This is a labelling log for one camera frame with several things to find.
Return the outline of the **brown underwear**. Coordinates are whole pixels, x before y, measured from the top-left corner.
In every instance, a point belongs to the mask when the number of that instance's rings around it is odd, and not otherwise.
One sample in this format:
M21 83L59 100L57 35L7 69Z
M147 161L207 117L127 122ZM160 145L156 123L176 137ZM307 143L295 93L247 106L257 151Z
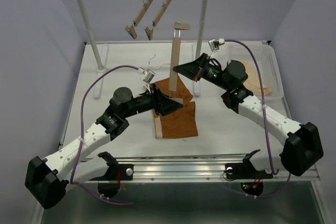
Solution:
M172 94L173 98L183 99L183 108L166 116L153 114L155 138L187 138L198 136L195 120L196 103L192 100L193 95L178 78L177 91Z

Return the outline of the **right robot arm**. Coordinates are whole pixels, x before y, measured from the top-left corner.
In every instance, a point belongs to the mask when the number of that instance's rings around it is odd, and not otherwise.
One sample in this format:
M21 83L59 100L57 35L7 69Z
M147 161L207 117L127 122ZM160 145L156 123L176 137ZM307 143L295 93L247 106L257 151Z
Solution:
M222 69L211 63L209 55L202 54L194 61L173 67L173 70L195 82L204 79L224 89L221 97L229 109L266 129L281 144L282 149L277 155L260 150L247 154L241 165L244 175L253 177L262 170L274 168L301 176L323 157L318 128L311 122L293 121L262 104L244 86L248 74L240 61L232 60Z

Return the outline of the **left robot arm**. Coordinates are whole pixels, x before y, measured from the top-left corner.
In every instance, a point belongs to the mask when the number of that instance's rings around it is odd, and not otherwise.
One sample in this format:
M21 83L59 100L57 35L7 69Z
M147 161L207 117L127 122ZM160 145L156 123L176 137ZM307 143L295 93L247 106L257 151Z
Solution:
M57 205L73 187L83 187L93 178L131 179L122 165L108 152L101 152L92 160L84 158L101 146L113 141L129 126L128 117L154 111L166 116L183 108L183 104L170 98L155 85L138 97L127 87L115 90L102 116L80 136L61 150L40 158L32 158L27 167L25 186L44 209Z

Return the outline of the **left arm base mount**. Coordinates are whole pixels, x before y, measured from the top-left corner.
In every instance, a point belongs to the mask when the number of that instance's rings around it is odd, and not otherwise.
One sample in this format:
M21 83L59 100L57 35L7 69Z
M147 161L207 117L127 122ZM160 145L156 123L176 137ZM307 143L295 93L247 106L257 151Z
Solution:
M101 152L84 165L86 181L97 182L98 193L106 199L114 198L122 181L133 180L134 165L120 163L108 152Z

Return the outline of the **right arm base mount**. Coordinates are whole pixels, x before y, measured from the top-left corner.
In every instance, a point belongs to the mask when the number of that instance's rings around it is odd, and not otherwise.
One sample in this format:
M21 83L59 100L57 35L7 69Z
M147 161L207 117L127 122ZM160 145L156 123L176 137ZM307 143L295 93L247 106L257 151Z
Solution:
M240 163L226 163L222 173L222 178L228 182L243 180L240 187L248 196L261 196L264 191L263 179L272 179L273 175L265 170L257 171L250 159L260 150L252 151L246 154Z

